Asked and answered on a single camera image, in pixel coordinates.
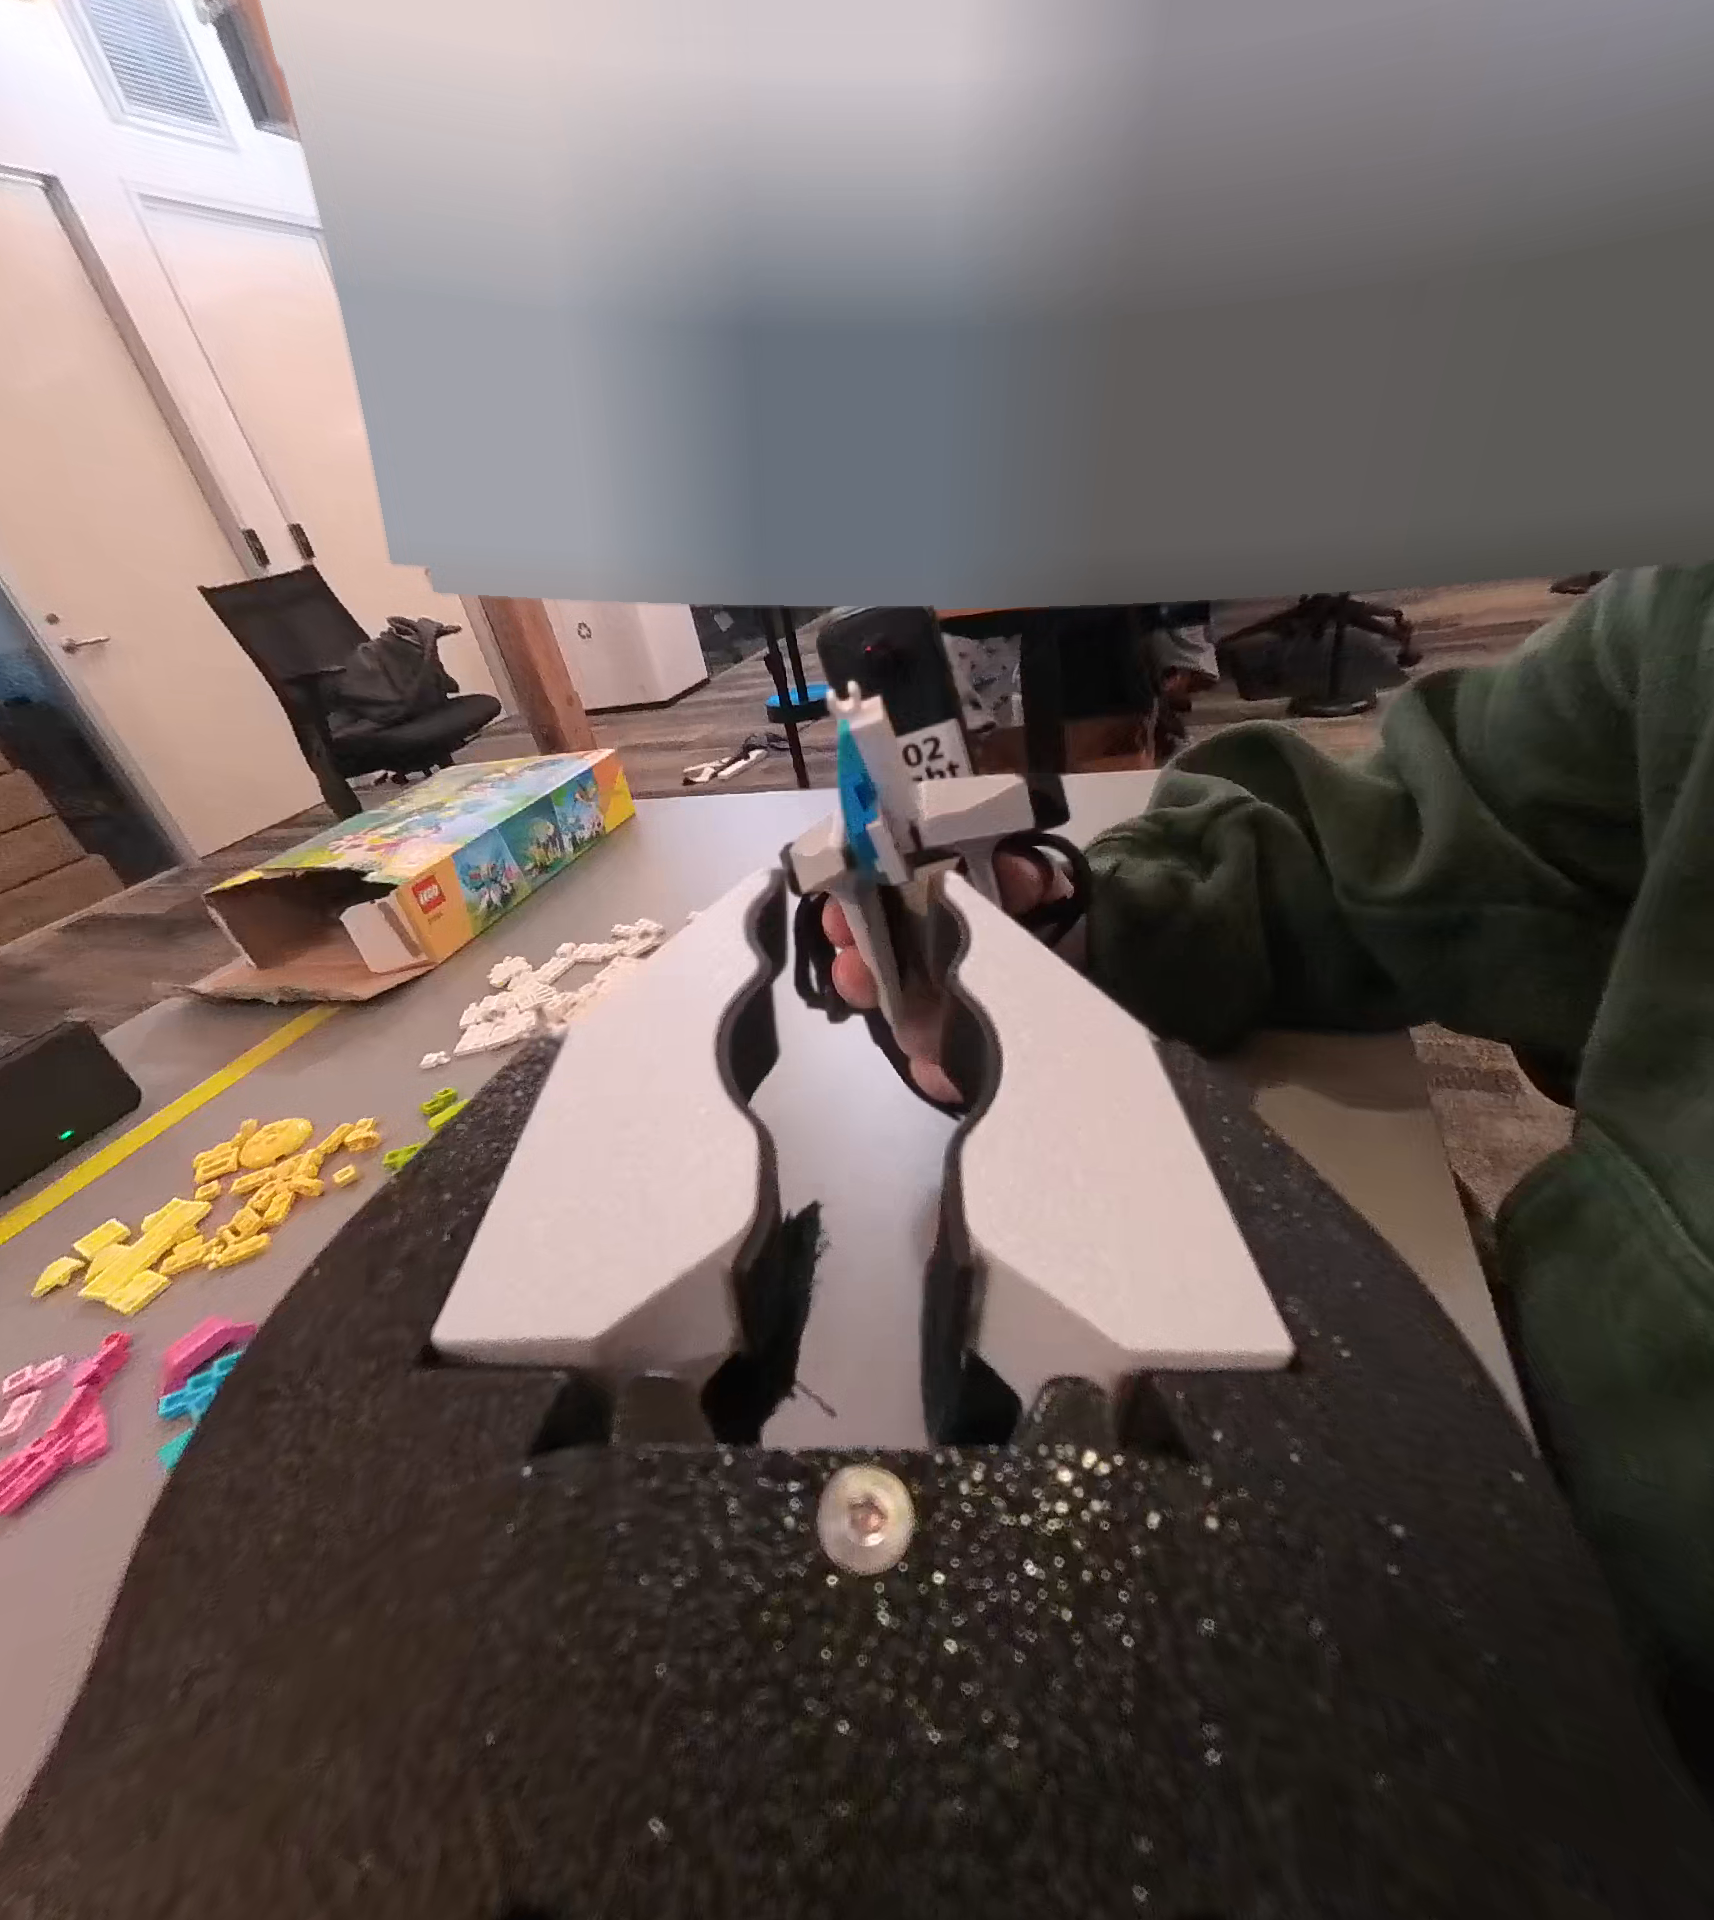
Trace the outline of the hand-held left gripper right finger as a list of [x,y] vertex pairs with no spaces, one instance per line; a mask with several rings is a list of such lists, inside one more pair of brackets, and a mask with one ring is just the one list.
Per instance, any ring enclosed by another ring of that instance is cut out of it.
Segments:
[[1004,1443],[1055,1382],[1290,1371],[1296,1338],[1160,1042],[964,875],[929,909],[964,1116],[923,1276],[923,1426]]

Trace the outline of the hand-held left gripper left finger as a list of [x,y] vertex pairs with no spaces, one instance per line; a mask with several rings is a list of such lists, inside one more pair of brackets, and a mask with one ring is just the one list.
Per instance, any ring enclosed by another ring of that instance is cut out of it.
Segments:
[[758,1086],[780,1058],[788,882],[746,875],[577,1016],[500,1167],[431,1356],[715,1379],[780,1226]]

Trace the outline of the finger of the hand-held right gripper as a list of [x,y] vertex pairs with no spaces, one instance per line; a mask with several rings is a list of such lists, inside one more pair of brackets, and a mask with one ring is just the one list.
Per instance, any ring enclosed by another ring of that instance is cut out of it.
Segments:
[[822,928],[827,902],[848,909],[853,948],[875,979],[875,1016],[906,1024],[906,844],[895,825],[862,825],[858,838],[848,825],[809,825],[788,844],[788,882],[793,882],[793,988],[809,1008],[848,1024],[858,1007],[836,988],[836,941]]
[[991,852],[1017,835],[1032,835],[1032,793],[1024,777],[916,781],[916,870],[991,870]]

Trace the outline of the small blue white lego assembly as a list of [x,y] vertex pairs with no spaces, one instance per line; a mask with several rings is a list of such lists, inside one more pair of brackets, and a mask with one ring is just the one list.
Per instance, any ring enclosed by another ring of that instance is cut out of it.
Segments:
[[896,733],[881,696],[848,687],[827,696],[838,720],[838,823],[853,870],[886,888],[916,875],[916,781],[896,757]]

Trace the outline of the person's right forearm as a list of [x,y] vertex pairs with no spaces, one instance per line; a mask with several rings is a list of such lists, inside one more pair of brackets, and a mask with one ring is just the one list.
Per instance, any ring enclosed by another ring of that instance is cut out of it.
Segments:
[[1152,1032],[1441,1024],[1714,1045],[1714,560],[1633,567],[1367,757],[1227,727],[1090,852],[1090,976]]

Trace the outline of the pile of white lego pieces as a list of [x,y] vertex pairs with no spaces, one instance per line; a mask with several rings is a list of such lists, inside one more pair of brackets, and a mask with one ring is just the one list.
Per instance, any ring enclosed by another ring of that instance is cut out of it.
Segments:
[[605,941],[553,948],[549,959],[500,959],[487,995],[461,1008],[453,1042],[431,1045],[421,1071],[453,1058],[510,1050],[549,1042],[589,1016],[616,988],[626,988],[671,948],[665,923],[616,923]]

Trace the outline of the light blue lego pieces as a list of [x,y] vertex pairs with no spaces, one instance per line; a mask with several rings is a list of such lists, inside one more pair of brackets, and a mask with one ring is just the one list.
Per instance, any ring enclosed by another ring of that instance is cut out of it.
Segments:
[[230,1382],[230,1371],[245,1366],[245,1347],[208,1360],[192,1382],[176,1382],[170,1393],[160,1393],[160,1426],[170,1432],[160,1443],[160,1473],[170,1475],[185,1449],[194,1443],[201,1419],[212,1415],[217,1387]]

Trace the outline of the pile of pink lego pieces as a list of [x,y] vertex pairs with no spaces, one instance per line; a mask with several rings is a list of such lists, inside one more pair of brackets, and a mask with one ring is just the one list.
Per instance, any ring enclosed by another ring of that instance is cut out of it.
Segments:
[[[254,1324],[245,1320],[201,1320],[176,1338],[160,1360],[160,1393],[192,1382],[208,1360],[245,1347]],[[82,1360],[40,1360],[0,1382],[0,1521],[35,1504],[52,1481],[100,1468],[113,1451],[113,1415],[107,1387],[124,1379],[137,1340],[124,1327],[100,1338]]]

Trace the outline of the white cabinet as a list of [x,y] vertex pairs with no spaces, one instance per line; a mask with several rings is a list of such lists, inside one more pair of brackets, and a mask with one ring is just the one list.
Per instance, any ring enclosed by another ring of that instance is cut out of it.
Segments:
[[710,681],[688,603],[546,603],[585,718],[671,710]]

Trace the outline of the black chair base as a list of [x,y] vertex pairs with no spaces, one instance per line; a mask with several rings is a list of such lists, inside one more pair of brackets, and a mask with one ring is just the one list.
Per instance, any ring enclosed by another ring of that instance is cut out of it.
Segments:
[[1243,705],[1282,705],[1290,720],[1357,720],[1426,660],[1412,619],[1351,590],[1306,590],[1212,653]]

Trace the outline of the black office chair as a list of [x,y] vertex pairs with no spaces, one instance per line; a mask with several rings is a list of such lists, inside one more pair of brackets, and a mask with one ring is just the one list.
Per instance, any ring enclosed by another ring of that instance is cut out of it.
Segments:
[[271,687],[337,823],[362,817],[354,781],[435,777],[500,718],[435,656],[461,625],[388,614],[362,632],[321,567],[208,586],[201,603]]

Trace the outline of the yellow tape line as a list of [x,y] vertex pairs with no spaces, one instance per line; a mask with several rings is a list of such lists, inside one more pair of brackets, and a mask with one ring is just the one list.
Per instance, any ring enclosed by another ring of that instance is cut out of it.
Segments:
[[167,1107],[143,1112],[137,1120],[87,1138],[87,1155],[68,1161],[48,1181],[17,1190],[12,1208],[0,1208],[0,1247],[72,1208],[82,1190],[92,1190],[107,1168],[131,1167],[170,1130],[185,1130],[194,1112],[245,1086],[254,1071],[303,1045],[312,1028],[337,1024],[337,1007],[305,1007],[303,1016],[277,1024],[264,1042],[201,1074],[194,1086],[170,1092]]

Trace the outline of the person's green zip jacket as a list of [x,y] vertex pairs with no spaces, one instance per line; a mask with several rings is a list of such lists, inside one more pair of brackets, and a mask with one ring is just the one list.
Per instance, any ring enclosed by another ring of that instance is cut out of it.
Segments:
[[1542,1451],[1714,1802],[1714,1050],[1589,1042],[1494,1250]]

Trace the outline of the white door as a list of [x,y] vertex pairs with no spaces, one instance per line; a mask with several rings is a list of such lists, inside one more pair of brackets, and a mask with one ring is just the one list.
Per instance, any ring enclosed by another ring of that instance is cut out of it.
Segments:
[[208,586],[245,578],[68,187],[0,168],[0,590],[185,857],[305,810],[305,762]]

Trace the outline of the wooden post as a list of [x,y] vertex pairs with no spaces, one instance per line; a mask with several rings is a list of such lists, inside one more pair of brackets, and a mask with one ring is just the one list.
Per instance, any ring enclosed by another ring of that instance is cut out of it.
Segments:
[[577,705],[549,609],[536,595],[481,595],[481,614],[532,745],[549,757],[600,751],[600,727]]

